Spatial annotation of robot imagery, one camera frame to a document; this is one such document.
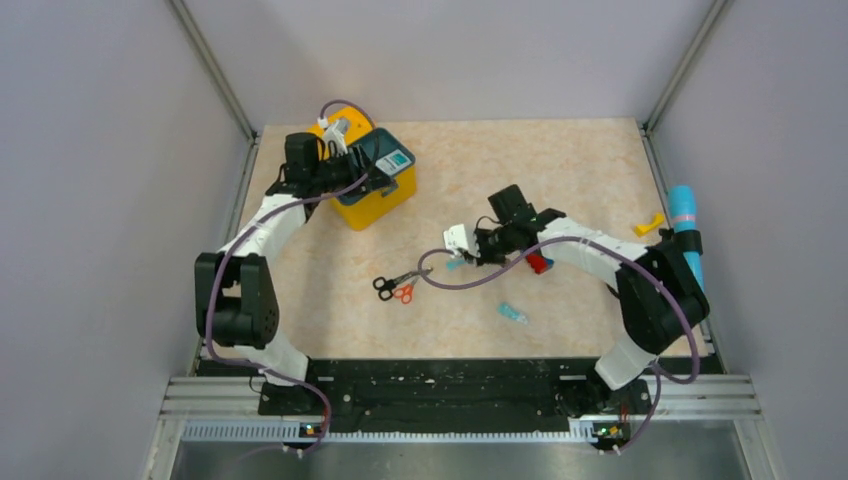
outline scissors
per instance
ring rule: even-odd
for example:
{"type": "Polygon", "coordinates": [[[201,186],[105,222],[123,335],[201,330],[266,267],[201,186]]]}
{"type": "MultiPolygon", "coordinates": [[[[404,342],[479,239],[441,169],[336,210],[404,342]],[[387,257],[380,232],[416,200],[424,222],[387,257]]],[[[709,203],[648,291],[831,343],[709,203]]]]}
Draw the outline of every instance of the scissors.
{"type": "MultiPolygon", "coordinates": [[[[428,268],[426,270],[427,273],[430,273],[432,271],[433,271],[432,268],[428,268]]],[[[412,289],[415,288],[415,284],[418,283],[418,280],[420,280],[420,279],[421,279],[421,274],[419,273],[418,276],[413,278],[412,281],[409,282],[408,285],[404,285],[400,289],[395,290],[394,297],[399,298],[400,303],[402,303],[404,305],[409,304],[409,302],[412,301],[412,289]]]]}
{"type": "MultiPolygon", "coordinates": [[[[426,270],[427,273],[430,273],[431,271],[433,271],[432,268],[428,268],[426,270]]],[[[391,300],[392,298],[394,298],[396,296],[395,295],[395,289],[398,286],[400,286],[400,284],[409,280],[410,278],[418,277],[419,275],[421,275],[421,273],[418,270],[413,270],[411,272],[404,273],[403,275],[401,275],[397,278],[393,278],[391,280],[386,280],[386,277],[377,277],[377,278],[374,279],[373,282],[371,282],[371,285],[374,286],[374,290],[377,290],[377,296],[380,297],[380,300],[382,300],[384,302],[388,302],[389,300],[391,300]]],[[[404,291],[406,291],[408,287],[410,287],[410,286],[407,285],[406,287],[404,287],[404,291]]]]}

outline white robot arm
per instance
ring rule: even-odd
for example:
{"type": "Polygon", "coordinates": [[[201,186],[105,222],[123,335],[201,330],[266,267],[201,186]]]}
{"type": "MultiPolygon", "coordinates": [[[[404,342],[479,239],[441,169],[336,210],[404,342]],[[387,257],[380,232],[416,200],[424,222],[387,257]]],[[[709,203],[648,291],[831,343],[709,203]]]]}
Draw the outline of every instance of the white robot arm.
{"type": "MultiPolygon", "coordinates": [[[[233,252],[233,258],[244,259],[249,255],[257,255],[260,258],[264,258],[267,265],[273,265],[283,246],[294,231],[306,223],[306,210],[303,205],[298,205],[285,210],[264,223],[258,223],[258,221],[269,212],[297,200],[296,197],[286,193],[278,193],[263,198],[259,211],[235,238],[239,238],[242,233],[254,225],[256,226],[256,231],[233,252]]],[[[218,253],[226,253],[234,242],[235,239],[221,247],[218,253]]],[[[274,323],[276,324],[275,326],[272,327],[272,324],[268,323],[266,327],[269,329],[273,328],[274,335],[272,340],[264,348],[259,349],[252,345],[238,344],[234,345],[233,348],[253,363],[264,365],[275,372],[296,380],[304,380],[306,378],[306,368],[309,365],[309,359],[303,352],[291,344],[284,332],[279,331],[279,322],[274,323]]],[[[277,385],[290,385],[288,382],[270,375],[268,376],[268,381],[277,385]]]]}
{"type": "MultiPolygon", "coordinates": [[[[549,223],[547,228],[539,233],[539,241],[566,236],[591,240],[610,250],[615,250],[619,255],[630,260],[637,260],[647,252],[645,245],[612,238],[600,231],[584,227],[570,218],[558,218],[549,223]]],[[[590,248],[585,243],[555,243],[543,247],[542,255],[551,260],[568,262],[589,275],[603,280],[611,289],[618,292],[616,272],[621,269],[621,262],[590,248]]],[[[641,375],[645,367],[656,358],[656,354],[642,350],[633,342],[630,335],[624,333],[615,346],[598,359],[595,371],[611,390],[618,390],[641,375]]]]}
{"type": "Polygon", "coordinates": [[[580,238],[585,241],[547,244],[541,254],[601,279],[618,297],[626,333],[588,372],[589,383],[596,384],[599,395],[619,390],[638,378],[683,334],[683,329],[668,303],[647,279],[623,265],[620,259],[590,247],[589,242],[639,264],[661,281],[675,297],[690,326],[697,325],[709,313],[706,297],[682,253],[682,250],[699,251],[699,236],[694,239],[692,235],[684,236],[685,248],[676,244],[677,234],[653,246],[625,242],[580,225],[557,210],[537,213],[516,185],[490,196],[489,203],[499,226],[475,227],[471,233],[463,225],[454,226],[444,234],[449,250],[477,265],[505,265],[507,255],[538,243],[561,237],[580,238]]]}
{"type": "MultiPolygon", "coordinates": [[[[235,348],[254,364],[296,380],[306,377],[309,359],[279,329],[280,311],[269,265],[273,265],[294,231],[307,222],[318,203],[316,197],[351,186],[366,172],[367,179],[357,182],[358,187],[351,193],[367,193],[392,183],[388,175],[372,168],[374,160],[361,147],[345,148],[337,156],[322,160],[321,143],[311,133],[286,137],[286,162],[277,181],[266,191],[259,212],[236,236],[244,240],[231,252],[220,288],[215,288],[214,279],[236,240],[217,252],[200,254],[194,266],[198,333],[205,336],[206,320],[211,318],[211,340],[235,348]],[[312,200],[308,205],[295,204],[301,199],[312,200]],[[225,293],[224,289],[235,285],[240,286],[240,292],[225,293]],[[210,314],[213,290],[215,311],[210,314]]],[[[266,376],[272,383],[287,385],[275,376],[266,376]]]]}

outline yellow container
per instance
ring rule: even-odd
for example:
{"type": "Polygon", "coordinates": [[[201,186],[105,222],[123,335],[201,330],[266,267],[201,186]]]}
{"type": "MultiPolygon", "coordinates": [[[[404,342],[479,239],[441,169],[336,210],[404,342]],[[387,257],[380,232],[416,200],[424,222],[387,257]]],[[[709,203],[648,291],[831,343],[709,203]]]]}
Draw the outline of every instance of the yellow container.
{"type": "MultiPolygon", "coordinates": [[[[368,124],[368,120],[359,113],[358,110],[352,107],[345,107],[339,110],[333,115],[330,115],[328,120],[332,123],[342,117],[345,117],[348,121],[350,121],[350,127],[348,128],[347,133],[345,133],[345,143],[347,145],[356,142],[371,131],[371,126],[368,124]]],[[[319,137],[323,133],[321,127],[317,124],[313,125],[312,128],[307,131],[314,133],[319,137]]],[[[381,137],[380,151],[378,154],[382,159],[386,159],[384,161],[389,161],[388,157],[396,151],[397,150],[394,148],[387,148],[381,137]]],[[[369,155],[371,154],[367,147],[365,149],[365,153],[369,155]]],[[[393,208],[415,194],[417,185],[415,181],[414,161],[412,161],[411,165],[407,166],[393,177],[397,183],[397,187],[394,188],[394,190],[392,190],[393,187],[387,187],[383,190],[371,192],[350,205],[346,205],[338,198],[331,199],[330,204],[333,205],[333,208],[339,213],[339,215],[342,216],[350,228],[356,231],[364,230],[368,227],[368,225],[376,222],[380,217],[389,213],[389,211],[393,208]]]]}

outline white wall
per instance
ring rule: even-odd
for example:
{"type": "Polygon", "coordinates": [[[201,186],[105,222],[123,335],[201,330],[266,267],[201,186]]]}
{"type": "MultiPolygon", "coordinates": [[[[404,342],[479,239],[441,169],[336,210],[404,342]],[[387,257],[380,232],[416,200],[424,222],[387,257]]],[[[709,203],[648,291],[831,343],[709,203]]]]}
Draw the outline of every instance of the white wall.
{"type": "Polygon", "coordinates": [[[0,471],[135,479],[245,147],[164,1],[0,6],[0,471]]]}
{"type": "Polygon", "coordinates": [[[710,0],[190,0],[254,125],[646,119],[710,0]]]}
{"type": "Polygon", "coordinates": [[[698,197],[719,350],[790,478],[845,464],[846,24],[844,0],[735,2],[658,134],[698,197]]]}

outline blue cylinder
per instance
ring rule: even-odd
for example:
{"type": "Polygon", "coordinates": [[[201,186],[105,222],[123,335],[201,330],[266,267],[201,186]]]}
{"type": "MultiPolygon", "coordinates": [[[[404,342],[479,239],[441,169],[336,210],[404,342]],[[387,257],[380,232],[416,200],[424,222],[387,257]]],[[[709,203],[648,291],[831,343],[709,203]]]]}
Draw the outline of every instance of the blue cylinder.
{"type": "MultiPolygon", "coordinates": [[[[675,232],[697,230],[695,215],[698,213],[698,206],[695,203],[695,194],[688,185],[678,185],[668,191],[668,212],[671,215],[669,223],[675,232]]],[[[683,252],[683,257],[703,290],[704,273],[701,270],[701,255],[698,252],[683,252]]]]}

